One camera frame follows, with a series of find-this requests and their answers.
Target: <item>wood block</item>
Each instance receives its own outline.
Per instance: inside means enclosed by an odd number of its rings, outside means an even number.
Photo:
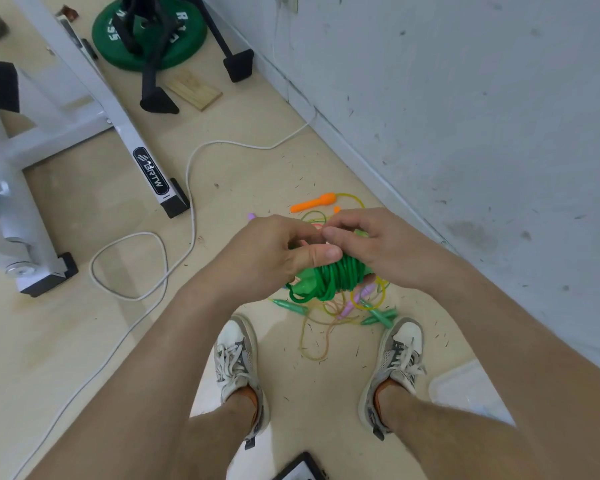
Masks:
[[[198,78],[193,72],[187,69],[181,69],[168,78],[167,87],[183,98],[188,103],[193,104],[200,111],[208,108],[222,92],[209,86]]]

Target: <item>leg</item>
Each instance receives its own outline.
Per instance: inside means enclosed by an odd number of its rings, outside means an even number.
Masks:
[[[381,440],[395,433],[429,480],[541,478],[512,426],[416,398],[416,377],[425,373],[422,348],[422,329],[413,320],[397,320],[384,333],[376,370],[360,400],[363,424]]]
[[[233,456],[246,440],[269,423],[269,405],[258,380],[258,343],[251,323],[235,314],[226,323],[214,350],[222,405],[189,418],[176,453],[171,480],[221,480]]]

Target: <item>orange jump rope handle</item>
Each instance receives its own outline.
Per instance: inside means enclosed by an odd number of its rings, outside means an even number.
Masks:
[[[306,209],[311,209],[312,207],[318,207],[319,205],[331,205],[334,202],[336,202],[336,194],[331,192],[328,194],[322,194],[317,199],[313,199],[308,202],[296,203],[295,205],[291,206],[289,212],[294,214],[296,212],[302,212]]]

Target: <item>person's right hand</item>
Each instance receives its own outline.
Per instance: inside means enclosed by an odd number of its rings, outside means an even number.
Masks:
[[[369,237],[352,231],[362,229]],[[387,209],[342,210],[322,235],[378,276],[403,288],[428,291],[442,278],[458,275],[466,262],[432,241]]]

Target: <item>wall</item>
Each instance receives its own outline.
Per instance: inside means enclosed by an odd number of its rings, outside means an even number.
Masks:
[[[463,256],[600,365],[600,0],[206,0]]]

